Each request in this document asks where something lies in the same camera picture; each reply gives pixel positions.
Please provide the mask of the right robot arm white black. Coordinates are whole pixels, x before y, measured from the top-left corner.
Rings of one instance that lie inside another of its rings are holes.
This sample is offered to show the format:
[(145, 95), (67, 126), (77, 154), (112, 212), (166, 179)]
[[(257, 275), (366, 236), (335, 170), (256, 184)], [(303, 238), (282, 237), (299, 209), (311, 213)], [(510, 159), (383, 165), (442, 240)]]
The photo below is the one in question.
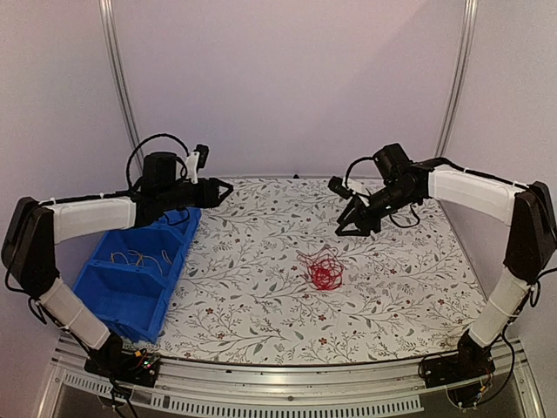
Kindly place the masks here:
[(428, 200), (460, 206), (500, 223), (500, 269), (486, 305), (441, 366), (467, 380), (488, 367), (490, 349), (521, 311), (556, 253), (556, 214), (547, 183), (504, 179), (455, 164), (445, 157), (412, 160), (398, 144), (353, 160), (329, 189), (346, 200), (338, 236), (379, 233), (386, 218)]

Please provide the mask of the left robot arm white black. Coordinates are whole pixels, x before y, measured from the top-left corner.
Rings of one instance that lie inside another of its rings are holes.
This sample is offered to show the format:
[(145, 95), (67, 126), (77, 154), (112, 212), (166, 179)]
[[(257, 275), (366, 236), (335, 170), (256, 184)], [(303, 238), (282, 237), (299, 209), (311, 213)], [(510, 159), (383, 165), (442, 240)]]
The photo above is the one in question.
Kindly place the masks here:
[(95, 233), (150, 226), (173, 210), (220, 206), (233, 186), (200, 178), (205, 161), (201, 148), (185, 158), (153, 152), (144, 158), (140, 177), (127, 179), (123, 191), (17, 202), (1, 250), (6, 276), (38, 307), (39, 319), (49, 318), (70, 334), (111, 378), (123, 377), (130, 368), (123, 341), (63, 281), (56, 247)]

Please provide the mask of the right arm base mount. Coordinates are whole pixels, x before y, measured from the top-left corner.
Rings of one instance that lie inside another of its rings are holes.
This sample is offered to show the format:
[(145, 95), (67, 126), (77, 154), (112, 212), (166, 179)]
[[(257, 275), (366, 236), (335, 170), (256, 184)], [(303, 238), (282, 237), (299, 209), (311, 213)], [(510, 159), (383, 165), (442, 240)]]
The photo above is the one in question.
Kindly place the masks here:
[(493, 385), (495, 365), (491, 355), (470, 360), (459, 354), (429, 354), (418, 365), (418, 376), (426, 388), (446, 390), (458, 409), (476, 408)]

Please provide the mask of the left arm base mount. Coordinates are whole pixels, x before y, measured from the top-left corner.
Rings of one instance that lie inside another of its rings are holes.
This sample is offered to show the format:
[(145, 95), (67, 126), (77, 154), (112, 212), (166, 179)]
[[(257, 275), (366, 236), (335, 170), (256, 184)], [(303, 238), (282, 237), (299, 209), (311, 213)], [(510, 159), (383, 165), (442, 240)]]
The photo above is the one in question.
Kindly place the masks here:
[(142, 348), (127, 351), (121, 348), (91, 350), (84, 370), (90, 374), (153, 388), (158, 379), (161, 356)]

